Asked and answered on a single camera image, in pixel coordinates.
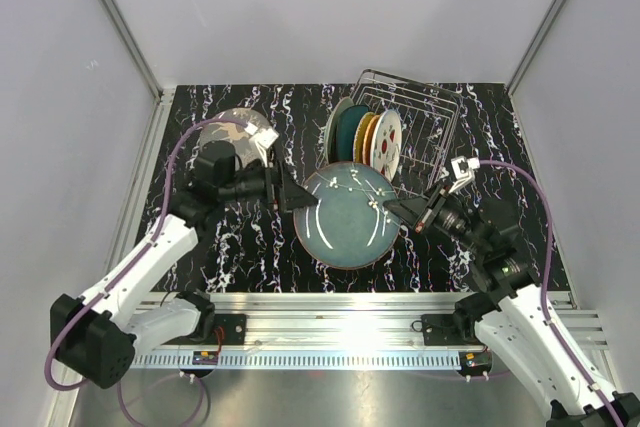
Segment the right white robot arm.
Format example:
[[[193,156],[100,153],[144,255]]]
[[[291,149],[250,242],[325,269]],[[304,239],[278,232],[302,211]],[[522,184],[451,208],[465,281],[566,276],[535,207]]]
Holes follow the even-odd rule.
[[[450,326],[465,344],[497,354],[525,387],[549,426],[636,426],[639,399],[621,393],[589,360],[544,293],[535,269],[520,259],[520,226],[511,206],[484,199],[462,207],[445,188],[387,200],[387,211],[417,233],[439,232],[473,257],[478,287],[455,304]]]

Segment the grey reindeer pattern plate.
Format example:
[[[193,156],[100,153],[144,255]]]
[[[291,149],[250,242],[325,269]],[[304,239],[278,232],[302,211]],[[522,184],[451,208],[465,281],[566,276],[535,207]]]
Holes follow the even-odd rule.
[[[250,109],[236,107],[220,112],[216,119],[231,119],[243,124],[251,123],[258,129],[269,128],[271,124],[260,112]],[[243,166],[247,166],[252,161],[258,160],[260,155],[250,142],[249,133],[240,125],[235,123],[211,123],[204,127],[198,139],[198,148],[201,149],[206,144],[226,141],[232,144],[236,154],[239,156]]]

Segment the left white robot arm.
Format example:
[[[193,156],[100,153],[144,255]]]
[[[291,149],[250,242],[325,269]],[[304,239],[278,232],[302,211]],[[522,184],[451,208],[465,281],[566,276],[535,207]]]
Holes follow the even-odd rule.
[[[50,309],[50,350],[45,379],[60,362],[96,386],[117,384],[133,360],[176,338],[203,344],[222,340],[216,307],[204,294],[179,292],[166,305],[139,314],[151,289],[187,253],[209,238],[227,204],[259,200],[273,210],[314,207],[318,199],[299,185],[281,152],[238,167],[234,146],[215,141],[201,147],[189,180],[165,195],[166,205],[148,234],[101,281],[78,297],[61,295]]]

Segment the yellow woven pattern plate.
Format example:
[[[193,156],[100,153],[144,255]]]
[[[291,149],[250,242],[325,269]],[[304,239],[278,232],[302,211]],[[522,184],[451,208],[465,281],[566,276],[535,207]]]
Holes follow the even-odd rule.
[[[375,114],[372,112],[367,112],[359,121],[356,132],[354,134],[353,146],[352,146],[352,154],[353,161],[356,163],[361,163],[363,158],[363,145],[364,139],[366,136],[366,131],[368,129],[369,123],[374,118]]]

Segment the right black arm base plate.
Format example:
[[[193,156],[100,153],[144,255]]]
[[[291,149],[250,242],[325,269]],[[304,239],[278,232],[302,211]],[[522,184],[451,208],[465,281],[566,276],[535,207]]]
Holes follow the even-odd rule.
[[[452,314],[423,314],[420,322],[425,346],[455,346],[463,342]]]

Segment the teal square plate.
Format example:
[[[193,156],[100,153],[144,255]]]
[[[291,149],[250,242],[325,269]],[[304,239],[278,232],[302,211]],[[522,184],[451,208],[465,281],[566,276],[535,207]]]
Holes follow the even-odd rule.
[[[362,118],[369,113],[366,105],[353,105],[338,118],[334,136],[333,162],[352,161],[356,131]]]

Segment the white watermelon pattern plate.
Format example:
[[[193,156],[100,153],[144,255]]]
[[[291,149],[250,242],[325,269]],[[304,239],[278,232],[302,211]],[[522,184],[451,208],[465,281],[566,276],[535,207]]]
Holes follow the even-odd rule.
[[[386,110],[377,124],[371,167],[392,181],[397,172],[402,143],[402,122],[396,110]]]

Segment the dark blue glazed plate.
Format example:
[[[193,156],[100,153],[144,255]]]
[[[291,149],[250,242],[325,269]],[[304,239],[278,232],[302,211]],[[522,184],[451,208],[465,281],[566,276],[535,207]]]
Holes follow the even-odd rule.
[[[331,268],[356,270],[392,249],[400,220],[384,206],[397,196],[383,174],[364,164],[337,162],[312,174],[304,188],[317,204],[296,210],[293,221],[312,258]]]

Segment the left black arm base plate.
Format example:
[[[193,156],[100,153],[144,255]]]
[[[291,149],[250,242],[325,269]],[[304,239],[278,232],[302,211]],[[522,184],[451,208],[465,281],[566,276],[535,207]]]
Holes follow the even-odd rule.
[[[246,314],[218,313],[214,316],[211,339],[221,341],[223,346],[243,346],[247,333]]]

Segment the orange woven basket plate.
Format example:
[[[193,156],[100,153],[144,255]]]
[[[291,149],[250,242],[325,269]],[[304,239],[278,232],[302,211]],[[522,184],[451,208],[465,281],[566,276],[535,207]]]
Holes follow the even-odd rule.
[[[363,153],[362,153],[362,161],[365,165],[371,165],[371,153],[373,149],[374,136],[377,128],[377,124],[379,122],[380,115],[376,114],[371,118],[369,122],[363,143]]]

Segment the mint green flower plate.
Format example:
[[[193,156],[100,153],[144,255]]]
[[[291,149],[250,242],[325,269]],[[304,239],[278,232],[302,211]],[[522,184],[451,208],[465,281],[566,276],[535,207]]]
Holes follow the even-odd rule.
[[[342,112],[351,106],[353,106],[352,99],[350,97],[343,97],[329,115],[324,129],[324,158],[327,164],[331,163],[330,156],[334,146],[336,122]]]

